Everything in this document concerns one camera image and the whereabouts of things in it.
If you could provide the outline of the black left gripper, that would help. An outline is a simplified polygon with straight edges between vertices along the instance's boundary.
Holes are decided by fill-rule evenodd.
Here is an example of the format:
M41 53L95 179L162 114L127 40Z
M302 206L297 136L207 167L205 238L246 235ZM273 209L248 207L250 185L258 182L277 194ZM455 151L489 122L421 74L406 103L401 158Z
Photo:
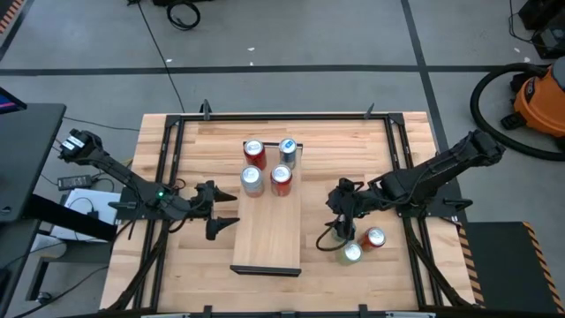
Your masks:
M239 217L212 217L214 202L236 201L237 196L222 191L213 180L199 183L195 186L197 194L191 197L189 219L207 219L206 239L213 241L224 228L237 223Z

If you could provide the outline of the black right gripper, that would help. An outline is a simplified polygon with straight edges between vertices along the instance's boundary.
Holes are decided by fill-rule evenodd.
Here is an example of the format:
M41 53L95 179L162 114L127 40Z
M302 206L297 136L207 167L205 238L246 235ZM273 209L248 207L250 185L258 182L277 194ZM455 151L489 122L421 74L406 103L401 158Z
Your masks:
M359 190L365 185L363 181L352 181L348 178L340 178L338 185L328 194L326 205L338 217L332 223L332 238L343 239L346 236L354 236L356 225L354 218L363 218L369 214L363 210L362 200L358 198Z

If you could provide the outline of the dark green soda can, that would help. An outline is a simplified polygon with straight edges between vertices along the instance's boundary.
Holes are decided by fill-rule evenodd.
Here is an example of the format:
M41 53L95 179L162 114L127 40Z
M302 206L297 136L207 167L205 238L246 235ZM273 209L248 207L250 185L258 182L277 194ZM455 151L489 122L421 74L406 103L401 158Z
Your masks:
M355 238L355 235L354 236L346 236L345 235L345 233L344 233L344 221L343 221L343 239L335 239L335 240L340 241L340 242L344 242L344 241L351 241L354 238Z

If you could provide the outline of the silver soda can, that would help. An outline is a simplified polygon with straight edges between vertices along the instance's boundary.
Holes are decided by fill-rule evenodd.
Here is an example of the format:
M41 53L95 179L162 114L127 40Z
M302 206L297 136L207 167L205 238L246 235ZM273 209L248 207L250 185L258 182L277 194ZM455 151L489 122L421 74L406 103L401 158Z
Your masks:
M240 180L243 191L249 197L260 197L264 193L262 171L253 165L242 169Z

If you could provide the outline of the red soda can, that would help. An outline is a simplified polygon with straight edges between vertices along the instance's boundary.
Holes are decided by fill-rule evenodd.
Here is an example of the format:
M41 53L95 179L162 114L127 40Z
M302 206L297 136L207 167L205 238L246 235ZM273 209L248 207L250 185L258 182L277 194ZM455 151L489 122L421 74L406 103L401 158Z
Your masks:
M276 165L270 174L271 191L276 196L286 196L291 191L292 171L284 165Z
M246 141L243 150L248 165L255 166L260 170L265 170L267 167L267 155L264 144L260 140Z
M386 243L386 235L383 229L371 227L367 229L359 238L358 244L364 252L380 248Z

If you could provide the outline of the blue silver slim can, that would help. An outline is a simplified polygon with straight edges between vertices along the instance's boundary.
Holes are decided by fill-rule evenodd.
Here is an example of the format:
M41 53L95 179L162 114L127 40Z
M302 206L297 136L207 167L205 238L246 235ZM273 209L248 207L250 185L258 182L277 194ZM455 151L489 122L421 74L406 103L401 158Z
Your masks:
M292 138L286 138L279 143L280 164L291 170L295 168L298 144Z

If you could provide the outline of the light green soda can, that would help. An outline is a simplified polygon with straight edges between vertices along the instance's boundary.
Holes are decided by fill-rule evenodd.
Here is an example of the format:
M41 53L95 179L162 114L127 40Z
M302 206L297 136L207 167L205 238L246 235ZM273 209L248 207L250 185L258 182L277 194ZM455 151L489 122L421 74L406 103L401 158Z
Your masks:
M361 246L356 242L349 242L338 251L336 259L340 264L348 266L361 261L362 257Z

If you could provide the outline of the light wooden tray board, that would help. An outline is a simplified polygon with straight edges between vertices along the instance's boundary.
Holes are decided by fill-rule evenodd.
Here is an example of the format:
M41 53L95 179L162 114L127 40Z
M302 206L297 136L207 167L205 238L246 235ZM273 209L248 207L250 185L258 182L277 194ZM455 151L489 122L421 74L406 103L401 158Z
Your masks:
M302 148L297 149L289 192L284 196L275 193L270 180L273 168L280 163L279 147L267 142L265 151L267 167L257 174L263 187L251 194L241 185L230 269L239 275L297 277L301 274Z

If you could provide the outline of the white box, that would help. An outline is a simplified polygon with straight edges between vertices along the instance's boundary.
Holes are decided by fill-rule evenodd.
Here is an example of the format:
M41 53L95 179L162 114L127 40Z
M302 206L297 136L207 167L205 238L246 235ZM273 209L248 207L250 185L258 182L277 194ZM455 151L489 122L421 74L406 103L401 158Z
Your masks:
M117 210L112 208L109 203L119 201L119 199L120 195L118 193L75 189L66 196L63 200L63 205L83 215L87 215L92 211L97 212L98 220L115 225ZM56 225L52 228L50 235L62 240L102 242L102 239L93 238Z

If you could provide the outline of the black power adapter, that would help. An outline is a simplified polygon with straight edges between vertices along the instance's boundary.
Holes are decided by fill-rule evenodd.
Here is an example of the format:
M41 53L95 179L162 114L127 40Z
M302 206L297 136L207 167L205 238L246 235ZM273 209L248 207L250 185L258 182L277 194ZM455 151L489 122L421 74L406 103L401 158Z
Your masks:
M56 185L59 191L72 190L76 188L90 188L93 185L93 180L90 175L62 177L57 179Z

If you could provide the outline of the black desk crossbeam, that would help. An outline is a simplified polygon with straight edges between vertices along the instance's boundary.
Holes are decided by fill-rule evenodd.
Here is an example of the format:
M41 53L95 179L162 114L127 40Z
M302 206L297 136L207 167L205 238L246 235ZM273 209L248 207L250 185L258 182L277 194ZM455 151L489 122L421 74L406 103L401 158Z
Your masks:
M107 241L113 241L117 233L116 225L81 214L36 194L27 201L22 217L37 219Z

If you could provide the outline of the black mat hazard-striped edge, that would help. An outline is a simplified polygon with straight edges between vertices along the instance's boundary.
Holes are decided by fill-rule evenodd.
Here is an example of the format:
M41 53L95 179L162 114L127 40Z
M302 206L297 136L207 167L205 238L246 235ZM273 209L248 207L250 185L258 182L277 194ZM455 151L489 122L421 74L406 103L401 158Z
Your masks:
M0 0L0 35L7 33L25 3L26 0Z
M465 223L457 229L478 305L565 318L565 304L529 223Z

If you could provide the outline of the black desk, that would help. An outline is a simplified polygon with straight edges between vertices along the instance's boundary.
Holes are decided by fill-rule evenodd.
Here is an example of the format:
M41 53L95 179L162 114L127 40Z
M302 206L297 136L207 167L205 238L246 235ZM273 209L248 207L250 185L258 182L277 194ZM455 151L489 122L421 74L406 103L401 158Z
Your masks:
M65 111L63 104L30 104L0 115L0 223L23 216Z

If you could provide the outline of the monitor screen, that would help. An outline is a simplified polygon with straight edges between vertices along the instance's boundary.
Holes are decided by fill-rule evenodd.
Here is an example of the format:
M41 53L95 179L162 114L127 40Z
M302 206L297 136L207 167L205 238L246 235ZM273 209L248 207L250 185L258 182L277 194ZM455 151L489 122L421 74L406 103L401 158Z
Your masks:
M27 105L24 102L0 87L0 114L26 109Z

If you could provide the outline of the black equipment case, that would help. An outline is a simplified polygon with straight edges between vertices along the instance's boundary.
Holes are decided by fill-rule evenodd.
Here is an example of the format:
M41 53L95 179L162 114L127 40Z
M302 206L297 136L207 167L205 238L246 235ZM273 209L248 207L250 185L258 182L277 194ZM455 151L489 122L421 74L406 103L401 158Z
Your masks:
M565 0L527 0L518 16L542 59L565 56Z

